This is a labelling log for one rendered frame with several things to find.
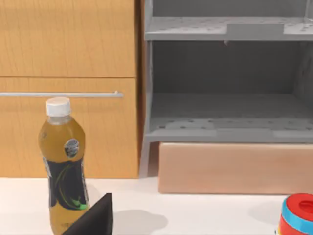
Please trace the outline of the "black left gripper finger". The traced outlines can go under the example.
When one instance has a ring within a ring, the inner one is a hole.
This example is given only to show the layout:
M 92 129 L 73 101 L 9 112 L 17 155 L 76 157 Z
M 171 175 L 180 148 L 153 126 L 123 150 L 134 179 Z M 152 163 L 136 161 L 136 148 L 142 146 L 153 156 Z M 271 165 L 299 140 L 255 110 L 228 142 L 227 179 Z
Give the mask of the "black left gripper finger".
M 112 193 L 106 193 L 62 235 L 112 235 Z

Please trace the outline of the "amber bottle with white cap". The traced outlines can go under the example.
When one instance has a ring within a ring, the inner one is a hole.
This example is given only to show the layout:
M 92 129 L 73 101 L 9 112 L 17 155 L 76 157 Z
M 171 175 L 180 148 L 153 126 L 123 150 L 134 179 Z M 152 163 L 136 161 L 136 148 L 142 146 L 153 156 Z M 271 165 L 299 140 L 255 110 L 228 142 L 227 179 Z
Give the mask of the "amber bottle with white cap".
M 71 116 L 69 98 L 48 99 L 46 114 L 39 147 L 48 179 L 50 226 L 53 235 L 62 235 L 89 209 L 84 177 L 86 136 Z

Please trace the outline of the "wooden cupboard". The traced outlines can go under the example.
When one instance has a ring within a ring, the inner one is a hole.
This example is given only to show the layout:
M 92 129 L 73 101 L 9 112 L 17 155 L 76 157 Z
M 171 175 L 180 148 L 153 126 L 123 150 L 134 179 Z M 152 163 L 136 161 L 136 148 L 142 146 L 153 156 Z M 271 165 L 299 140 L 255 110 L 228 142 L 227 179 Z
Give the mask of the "wooden cupboard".
M 138 160 L 142 142 L 142 0 L 135 0 L 135 65 L 136 74 L 134 77 L 60 77 L 60 78 L 133 78 L 136 81 L 136 103 L 137 103 L 137 143 L 138 143 Z M 59 78 L 59 77 L 22 77 L 22 78 Z

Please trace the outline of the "pale wooden drawer front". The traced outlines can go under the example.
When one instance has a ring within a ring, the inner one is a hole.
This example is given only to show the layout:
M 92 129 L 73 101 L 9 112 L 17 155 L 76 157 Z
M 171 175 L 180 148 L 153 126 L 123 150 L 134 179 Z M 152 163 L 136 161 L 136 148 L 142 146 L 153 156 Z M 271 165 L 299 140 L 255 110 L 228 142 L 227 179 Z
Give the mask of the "pale wooden drawer front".
M 312 193 L 313 144 L 163 142 L 158 188 L 161 193 Z

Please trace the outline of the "grey pierced drawer inside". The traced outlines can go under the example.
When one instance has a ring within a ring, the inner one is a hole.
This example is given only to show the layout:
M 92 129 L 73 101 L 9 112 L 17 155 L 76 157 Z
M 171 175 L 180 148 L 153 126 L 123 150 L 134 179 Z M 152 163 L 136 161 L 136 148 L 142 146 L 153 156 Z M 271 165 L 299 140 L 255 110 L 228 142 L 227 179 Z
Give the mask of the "grey pierced drawer inside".
M 145 0 L 146 142 L 313 143 L 313 0 Z

